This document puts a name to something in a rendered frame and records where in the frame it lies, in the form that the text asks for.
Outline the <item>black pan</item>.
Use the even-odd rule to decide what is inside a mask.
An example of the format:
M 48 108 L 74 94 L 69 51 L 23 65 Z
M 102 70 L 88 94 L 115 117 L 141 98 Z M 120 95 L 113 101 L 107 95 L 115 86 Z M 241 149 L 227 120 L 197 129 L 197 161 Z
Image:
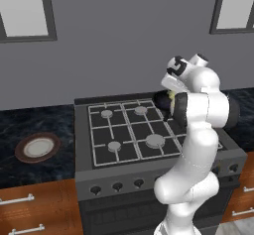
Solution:
M 164 121 L 167 122 L 170 116 L 172 115 L 172 111 L 174 109 L 171 108 L 171 99 L 168 96 L 169 90 L 161 90 L 154 94 L 153 102 L 155 106 L 163 113 Z

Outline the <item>yellow butter stick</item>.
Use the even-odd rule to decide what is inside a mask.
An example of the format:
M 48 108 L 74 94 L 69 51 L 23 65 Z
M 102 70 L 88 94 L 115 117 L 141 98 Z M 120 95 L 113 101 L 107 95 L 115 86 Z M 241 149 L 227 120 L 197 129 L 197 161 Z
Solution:
M 175 95 L 176 93 L 173 92 L 172 90 L 168 91 L 168 96 L 171 99 L 171 108 L 174 109 L 175 108 Z

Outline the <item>dark oven door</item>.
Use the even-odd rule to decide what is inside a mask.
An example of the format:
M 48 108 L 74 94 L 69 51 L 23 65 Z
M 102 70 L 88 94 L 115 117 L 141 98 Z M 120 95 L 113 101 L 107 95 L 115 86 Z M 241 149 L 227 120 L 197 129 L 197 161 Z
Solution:
M 230 196 L 238 186 L 239 181 L 233 176 L 219 179 L 218 194 L 206 201 L 193 218 L 202 235 L 215 235 Z M 151 190 L 84 200 L 78 205 L 84 235 L 153 235 L 168 208 Z

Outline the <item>grey gas stove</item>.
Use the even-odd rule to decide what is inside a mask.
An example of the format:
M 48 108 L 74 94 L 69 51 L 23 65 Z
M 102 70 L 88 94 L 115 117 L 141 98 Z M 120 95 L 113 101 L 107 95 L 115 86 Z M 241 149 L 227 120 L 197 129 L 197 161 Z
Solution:
M 150 93 L 74 102 L 75 186 L 78 202 L 151 190 L 174 166 L 186 130 L 155 106 Z M 141 178 L 138 188 L 134 181 Z M 112 188 L 121 182 L 120 191 Z M 101 192 L 90 189 L 100 186 Z

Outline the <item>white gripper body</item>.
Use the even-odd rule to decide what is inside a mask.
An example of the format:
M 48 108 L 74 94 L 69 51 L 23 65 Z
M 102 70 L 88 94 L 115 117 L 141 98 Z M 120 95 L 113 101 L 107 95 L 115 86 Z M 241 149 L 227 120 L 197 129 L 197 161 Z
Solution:
M 181 93 L 181 92 L 190 92 L 188 86 L 187 86 L 187 78 L 188 76 L 186 74 L 184 75 L 170 75 L 170 74 L 166 74 L 162 81 L 161 84 L 175 92 L 175 93 Z

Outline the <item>brown and white plate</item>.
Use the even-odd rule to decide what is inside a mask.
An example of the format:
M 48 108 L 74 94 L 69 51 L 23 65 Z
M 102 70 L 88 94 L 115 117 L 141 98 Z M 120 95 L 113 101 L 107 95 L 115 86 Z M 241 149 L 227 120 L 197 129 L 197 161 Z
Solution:
M 36 164 L 50 159 L 60 147 L 61 140 L 54 133 L 35 133 L 19 142 L 15 157 L 25 164 Z

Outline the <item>grey framed window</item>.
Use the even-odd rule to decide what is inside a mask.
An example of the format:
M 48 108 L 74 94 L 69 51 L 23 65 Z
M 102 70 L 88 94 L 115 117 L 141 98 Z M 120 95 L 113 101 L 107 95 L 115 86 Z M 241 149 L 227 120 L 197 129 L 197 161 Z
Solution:
M 0 0 L 0 43 L 56 39 L 52 0 Z
M 254 33 L 254 0 L 215 0 L 209 33 Z

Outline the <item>brown wooden drawer front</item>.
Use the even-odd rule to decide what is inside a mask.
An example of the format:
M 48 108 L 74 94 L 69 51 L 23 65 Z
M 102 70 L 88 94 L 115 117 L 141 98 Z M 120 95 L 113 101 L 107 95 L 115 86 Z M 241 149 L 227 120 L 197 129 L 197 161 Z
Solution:
M 0 217 L 0 235 L 8 235 L 12 229 L 24 230 L 44 224 L 46 229 L 23 235 L 83 235 L 80 222 L 69 211 L 20 212 L 16 216 Z
M 244 211 L 244 210 L 248 210 L 250 207 L 254 208 L 254 198 L 252 198 L 251 200 L 240 199 L 240 198 L 235 199 L 232 194 L 232 197 L 230 198 L 228 202 L 228 205 L 223 214 L 221 222 L 225 223 L 225 222 L 236 221 L 239 219 L 254 217 L 254 213 L 244 214 L 239 216 L 232 216 L 232 211 L 236 211 L 236 212 Z
M 233 192 L 233 197 L 235 199 L 247 199 L 251 200 L 254 198 L 254 191 L 244 192 L 243 187 L 254 187 L 254 152 L 249 152 L 246 163 L 242 170 L 241 176 L 239 178 L 240 186 L 236 188 Z
M 0 206 L 0 217 L 16 216 L 20 212 L 50 212 L 69 210 L 79 215 L 73 179 L 43 182 L 0 189 L 3 200 L 27 197 L 31 193 L 35 200 Z

